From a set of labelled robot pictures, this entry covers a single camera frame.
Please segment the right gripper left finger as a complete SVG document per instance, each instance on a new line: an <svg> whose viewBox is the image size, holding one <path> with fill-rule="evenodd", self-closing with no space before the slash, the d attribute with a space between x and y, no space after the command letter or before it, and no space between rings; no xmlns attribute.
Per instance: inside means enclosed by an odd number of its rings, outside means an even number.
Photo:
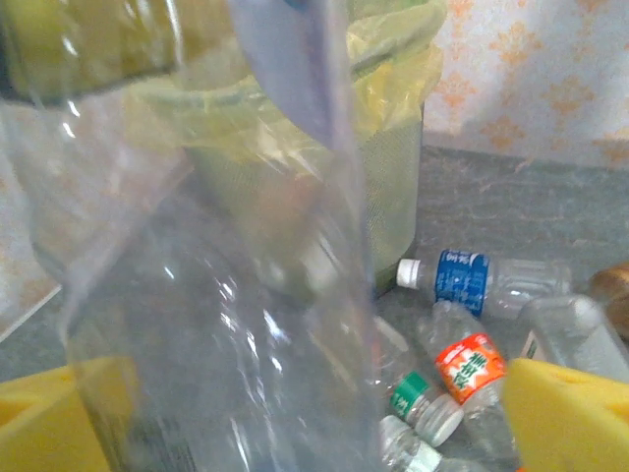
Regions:
<svg viewBox="0 0 629 472"><path fill-rule="evenodd" d="M0 472L111 472L71 367L0 383Z"/></svg>

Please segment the blue label water bottle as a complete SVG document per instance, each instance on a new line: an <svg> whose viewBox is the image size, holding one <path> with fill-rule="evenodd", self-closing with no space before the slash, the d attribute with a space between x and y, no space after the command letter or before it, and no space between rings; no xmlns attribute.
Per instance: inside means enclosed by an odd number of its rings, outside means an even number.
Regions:
<svg viewBox="0 0 629 472"><path fill-rule="evenodd" d="M508 259L446 249L399 262L396 282L433 302L464 306L473 316L514 320L530 301L572 292L570 267L557 261Z"/></svg>

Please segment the green mesh waste bin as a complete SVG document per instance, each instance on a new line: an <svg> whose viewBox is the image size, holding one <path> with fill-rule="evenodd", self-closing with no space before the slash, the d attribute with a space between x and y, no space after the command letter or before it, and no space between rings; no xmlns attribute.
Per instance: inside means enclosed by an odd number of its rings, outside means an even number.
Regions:
<svg viewBox="0 0 629 472"><path fill-rule="evenodd" d="M367 225L378 293L395 282L398 263L408 258L417 234L420 120L358 141L367 188ZM207 160L186 152L257 258L257 273L279 291L306 295L323 278L319 249L306 248L305 212L329 166L324 153L305 168L273 162Z"/></svg>

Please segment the red orange label soda bottle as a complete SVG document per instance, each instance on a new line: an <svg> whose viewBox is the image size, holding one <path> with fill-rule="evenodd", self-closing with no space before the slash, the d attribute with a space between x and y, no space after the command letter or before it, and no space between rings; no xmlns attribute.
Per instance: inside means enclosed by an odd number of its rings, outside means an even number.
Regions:
<svg viewBox="0 0 629 472"><path fill-rule="evenodd" d="M462 305L439 301L418 320L418 339L451 396L470 436L493 459L514 459L515 440L500 401L506 361L484 326Z"/></svg>

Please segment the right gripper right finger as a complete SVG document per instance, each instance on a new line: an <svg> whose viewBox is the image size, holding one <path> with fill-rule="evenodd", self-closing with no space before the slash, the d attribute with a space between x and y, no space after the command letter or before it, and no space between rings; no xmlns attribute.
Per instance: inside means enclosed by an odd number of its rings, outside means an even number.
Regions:
<svg viewBox="0 0 629 472"><path fill-rule="evenodd" d="M629 472L629 383L520 358L502 404L518 472Z"/></svg>

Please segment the clear bottle with blue cap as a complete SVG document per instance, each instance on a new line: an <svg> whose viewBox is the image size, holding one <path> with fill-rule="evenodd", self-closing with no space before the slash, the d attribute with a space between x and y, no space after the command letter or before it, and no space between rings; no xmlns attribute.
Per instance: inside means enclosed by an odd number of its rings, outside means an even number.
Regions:
<svg viewBox="0 0 629 472"><path fill-rule="evenodd" d="M112 472L381 472L346 0L0 0L0 101Z"/></svg>

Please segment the clear square bottle white label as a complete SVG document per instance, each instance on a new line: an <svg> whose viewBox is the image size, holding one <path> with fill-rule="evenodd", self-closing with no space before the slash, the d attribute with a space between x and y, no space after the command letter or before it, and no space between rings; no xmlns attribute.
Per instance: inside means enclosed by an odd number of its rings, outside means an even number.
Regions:
<svg viewBox="0 0 629 472"><path fill-rule="evenodd" d="M629 384L629 349L594 299L538 298L522 308L520 318L530 328L522 357Z"/></svg>

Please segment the white green label bottle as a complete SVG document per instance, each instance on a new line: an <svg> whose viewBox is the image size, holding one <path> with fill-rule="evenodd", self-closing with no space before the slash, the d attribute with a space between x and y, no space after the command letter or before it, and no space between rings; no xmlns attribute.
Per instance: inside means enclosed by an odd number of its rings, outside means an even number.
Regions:
<svg viewBox="0 0 629 472"><path fill-rule="evenodd" d="M379 429L386 472L489 472L477 462L443 456L396 416L381 419Z"/></svg>

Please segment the brown red label drink bottle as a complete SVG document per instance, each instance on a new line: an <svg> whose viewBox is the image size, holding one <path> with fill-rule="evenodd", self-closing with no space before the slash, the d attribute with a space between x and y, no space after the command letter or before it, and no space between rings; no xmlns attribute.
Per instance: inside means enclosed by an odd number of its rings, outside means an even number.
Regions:
<svg viewBox="0 0 629 472"><path fill-rule="evenodd" d="M589 281L589 293L603 306L609 322L629 345L629 261L595 273Z"/></svg>

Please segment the green label water bottle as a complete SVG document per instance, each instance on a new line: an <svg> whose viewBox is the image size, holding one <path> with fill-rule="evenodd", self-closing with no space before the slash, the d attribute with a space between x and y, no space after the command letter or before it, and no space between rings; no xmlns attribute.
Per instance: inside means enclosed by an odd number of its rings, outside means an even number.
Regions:
<svg viewBox="0 0 629 472"><path fill-rule="evenodd" d="M397 417L433 447L444 444L464 417L463 409L449 393L414 371L392 389L389 405Z"/></svg>

